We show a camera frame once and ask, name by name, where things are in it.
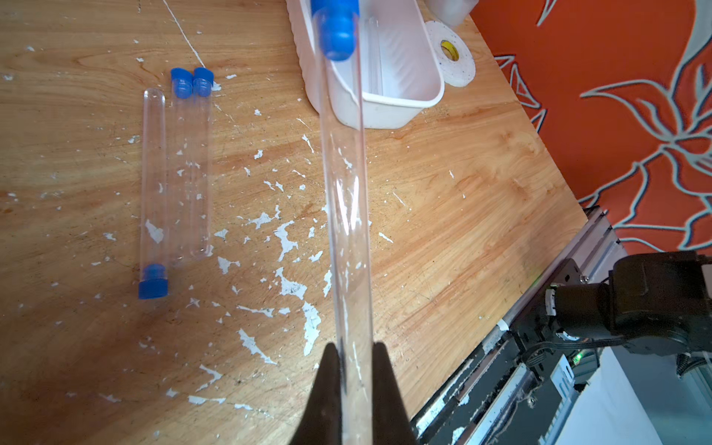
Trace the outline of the test tube blue cap pair-left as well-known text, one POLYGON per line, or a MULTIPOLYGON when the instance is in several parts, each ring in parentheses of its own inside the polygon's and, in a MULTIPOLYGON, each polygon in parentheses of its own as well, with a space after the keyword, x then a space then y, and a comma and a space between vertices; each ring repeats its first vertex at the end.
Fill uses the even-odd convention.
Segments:
POLYGON ((169 142, 170 263, 180 267, 189 261, 194 238, 194 197, 191 146, 194 130, 193 75, 171 69, 169 142))

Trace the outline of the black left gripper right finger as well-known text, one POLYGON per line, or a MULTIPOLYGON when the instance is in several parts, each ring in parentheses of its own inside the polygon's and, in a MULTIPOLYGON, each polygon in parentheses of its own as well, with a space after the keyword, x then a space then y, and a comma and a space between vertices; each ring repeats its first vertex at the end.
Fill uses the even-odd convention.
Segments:
POLYGON ((375 343, 372 355, 374 444, 416 445, 386 345, 375 343))

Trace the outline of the clear test tube blue cap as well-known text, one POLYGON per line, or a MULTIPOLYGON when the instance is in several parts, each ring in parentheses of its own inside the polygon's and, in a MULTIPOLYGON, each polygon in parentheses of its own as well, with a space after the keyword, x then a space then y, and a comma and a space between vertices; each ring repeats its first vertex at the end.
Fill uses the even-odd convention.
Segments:
POLYGON ((381 96, 383 93, 381 47, 379 22, 375 17, 370 17, 363 24, 365 37, 367 68, 367 87, 369 94, 381 96))

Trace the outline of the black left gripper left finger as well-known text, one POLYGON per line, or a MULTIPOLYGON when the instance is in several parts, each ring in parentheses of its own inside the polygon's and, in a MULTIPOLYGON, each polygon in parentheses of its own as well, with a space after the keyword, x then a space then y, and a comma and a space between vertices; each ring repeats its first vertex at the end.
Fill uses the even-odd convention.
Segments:
POLYGON ((341 444, 341 370, 339 352, 328 343, 291 445, 341 444))

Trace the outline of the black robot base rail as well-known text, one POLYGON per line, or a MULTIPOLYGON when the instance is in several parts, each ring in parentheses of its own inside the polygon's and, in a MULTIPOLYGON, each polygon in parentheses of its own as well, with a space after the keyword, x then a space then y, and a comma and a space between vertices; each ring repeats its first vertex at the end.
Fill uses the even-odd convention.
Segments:
POLYGON ((543 350, 532 368, 520 356, 559 338, 545 307, 556 287, 603 282, 626 255, 606 213, 595 207, 586 215, 580 233, 412 420, 418 443, 556 442, 598 352, 543 350))

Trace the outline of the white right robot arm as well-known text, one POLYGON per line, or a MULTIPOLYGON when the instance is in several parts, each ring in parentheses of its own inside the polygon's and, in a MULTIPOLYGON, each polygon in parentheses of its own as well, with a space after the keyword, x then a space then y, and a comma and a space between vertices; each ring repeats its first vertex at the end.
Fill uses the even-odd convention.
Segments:
POLYGON ((553 287, 545 305, 552 335, 533 356, 601 354, 558 443, 710 443, 710 257, 629 256, 599 283, 553 287))

